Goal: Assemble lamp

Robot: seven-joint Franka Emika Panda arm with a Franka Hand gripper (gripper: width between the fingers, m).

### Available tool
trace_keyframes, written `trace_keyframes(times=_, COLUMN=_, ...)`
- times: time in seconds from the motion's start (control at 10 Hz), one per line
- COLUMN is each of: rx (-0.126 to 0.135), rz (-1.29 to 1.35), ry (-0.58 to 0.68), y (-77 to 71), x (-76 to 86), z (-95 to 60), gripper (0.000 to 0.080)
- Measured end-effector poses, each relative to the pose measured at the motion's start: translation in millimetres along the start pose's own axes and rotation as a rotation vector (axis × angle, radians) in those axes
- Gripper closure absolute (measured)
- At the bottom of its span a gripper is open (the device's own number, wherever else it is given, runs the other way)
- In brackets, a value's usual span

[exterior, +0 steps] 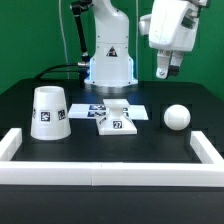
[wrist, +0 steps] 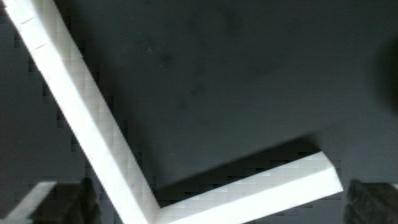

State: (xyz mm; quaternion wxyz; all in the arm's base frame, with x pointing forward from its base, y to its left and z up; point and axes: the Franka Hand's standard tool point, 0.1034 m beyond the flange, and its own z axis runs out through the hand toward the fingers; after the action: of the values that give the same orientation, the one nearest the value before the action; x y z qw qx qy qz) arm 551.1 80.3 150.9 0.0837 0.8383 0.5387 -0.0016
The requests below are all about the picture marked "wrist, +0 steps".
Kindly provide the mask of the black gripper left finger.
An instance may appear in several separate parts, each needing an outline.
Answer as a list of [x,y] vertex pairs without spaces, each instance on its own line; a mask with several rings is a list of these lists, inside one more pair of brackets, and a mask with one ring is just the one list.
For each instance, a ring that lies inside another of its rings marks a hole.
[[93,180],[39,182],[0,224],[102,224]]

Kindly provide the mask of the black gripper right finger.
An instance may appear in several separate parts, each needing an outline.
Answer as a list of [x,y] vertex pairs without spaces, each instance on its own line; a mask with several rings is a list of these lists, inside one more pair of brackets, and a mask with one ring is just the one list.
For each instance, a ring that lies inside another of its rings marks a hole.
[[352,180],[345,224],[398,224],[398,184]]

